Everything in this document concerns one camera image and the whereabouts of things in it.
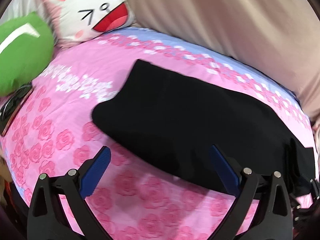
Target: pillow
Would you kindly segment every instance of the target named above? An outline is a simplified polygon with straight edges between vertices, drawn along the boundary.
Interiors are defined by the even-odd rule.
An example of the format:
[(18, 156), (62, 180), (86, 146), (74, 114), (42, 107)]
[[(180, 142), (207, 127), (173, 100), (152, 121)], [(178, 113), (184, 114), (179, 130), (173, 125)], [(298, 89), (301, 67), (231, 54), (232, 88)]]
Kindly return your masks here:
[(103, 32), (127, 27), (134, 14), (126, 0), (43, 0), (58, 46), (69, 48)]
[(320, 113), (320, 22), (307, 0), (128, 0), (137, 22), (248, 64)]
[(51, 30), (35, 12), (0, 25), (0, 97), (36, 78), (52, 52)]

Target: black cloth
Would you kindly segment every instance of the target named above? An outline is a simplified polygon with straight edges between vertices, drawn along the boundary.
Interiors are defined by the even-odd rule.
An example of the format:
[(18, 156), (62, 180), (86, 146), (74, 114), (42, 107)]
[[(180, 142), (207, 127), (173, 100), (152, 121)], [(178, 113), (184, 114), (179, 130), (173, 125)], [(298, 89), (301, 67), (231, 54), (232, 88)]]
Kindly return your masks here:
[(28, 212), (29, 207), (25, 203), (25, 201), (20, 196), (15, 184), (12, 182), (10, 183), (11, 195), (12, 200), (17, 210), (17, 214), (20, 218), (23, 228), (27, 229), (27, 220), (28, 220)]
[(225, 192), (208, 156), (213, 144), (259, 174), (279, 171), (289, 193), (310, 192), (312, 148), (305, 148), (261, 101), (137, 60), (119, 93), (92, 119), (146, 162), (208, 189)]

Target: black mount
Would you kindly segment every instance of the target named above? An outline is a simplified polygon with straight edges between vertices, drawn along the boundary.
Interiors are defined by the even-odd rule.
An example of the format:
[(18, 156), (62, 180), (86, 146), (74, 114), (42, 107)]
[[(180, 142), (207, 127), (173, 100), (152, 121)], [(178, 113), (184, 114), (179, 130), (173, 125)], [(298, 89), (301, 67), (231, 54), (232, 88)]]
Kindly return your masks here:
[[(259, 175), (250, 168), (240, 168), (234, 159), (227, 158), (216, 146), (212, 146), (210, 154), (221, 181), (236, 200), (208, 240), (292, 240), (294, 219), (291, 204), (294, 201), (288, 195), (281, 174), (275, 171), (269, 176)], [(64, 176), (53, 178), (41, 174), (28, 214), (28, 240), (113, 240), (84, 201), (93, 193), (110, 159), (110, 149), (104, 146), (79, 170), (71, 169)], [(256, 194), (261, 195), (261, 200), (252, 223), (246, 232), (236, 235)], [(71, 229), (59, 195), (66, 196), (84, 236)], [(320, 230), (319, 203), (316, 201), (310, 210), (297, 207), (293, 214), (302, 217), (303, 212), (311, 213), (306, 220), (314, 221)], [(295, 240), (319, 238), (320, 233), (317, 238), (304, 238), (308, 226), (304, 226)]]

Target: pink bedsheet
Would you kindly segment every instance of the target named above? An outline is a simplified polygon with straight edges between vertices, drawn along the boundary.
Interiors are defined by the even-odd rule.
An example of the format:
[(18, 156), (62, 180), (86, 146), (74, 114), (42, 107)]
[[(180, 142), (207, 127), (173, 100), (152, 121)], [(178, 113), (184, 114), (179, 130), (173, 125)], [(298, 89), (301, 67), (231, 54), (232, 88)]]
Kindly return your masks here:
[[(135, 45), (124, 46), (120, 40)], [(257, 87), (253, 79), (242, 82), (248, 77), (211, 57), (190, 64), (198, 55), (153, 42), (158, 49), (137, 37), (110, 33), (59, 52), (33, 81), (35, 91), (2, 138), (14, 182), (27, 204), (39, 174), (64, 175), (106, 145), (112, 151), (111, 164), (86, 201), (114, 239), (205, 240), (215, 230), (233, 203), (233, 196), (195, 186), (152, 167), (91, 123), (91, 110), (121, 89), (138, 58), (265, 102), (305, 147), (314, 147), (306, 117), (292, 104), (280, 104), (283, 100), (278, 94)], [(173, 50), (188, 53), (187, 59), (171, 57)], [(302, 206), (311, 203), (309, 197), (301, 197), (300, 201)], [(248, 228), (257, 203), (252, 203), (241, 232)], [(72, 228), (81, 232), (65, 198), (62, 204)]]

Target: cat face pillow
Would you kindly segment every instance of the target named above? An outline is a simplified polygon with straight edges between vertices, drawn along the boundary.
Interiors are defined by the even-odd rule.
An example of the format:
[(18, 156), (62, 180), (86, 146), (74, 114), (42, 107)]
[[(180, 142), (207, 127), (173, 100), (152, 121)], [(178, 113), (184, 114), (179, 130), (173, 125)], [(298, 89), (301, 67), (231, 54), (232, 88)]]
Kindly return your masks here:
[(70, 48), (133, 23), (126, 0), (43, 0), (58, 46)]

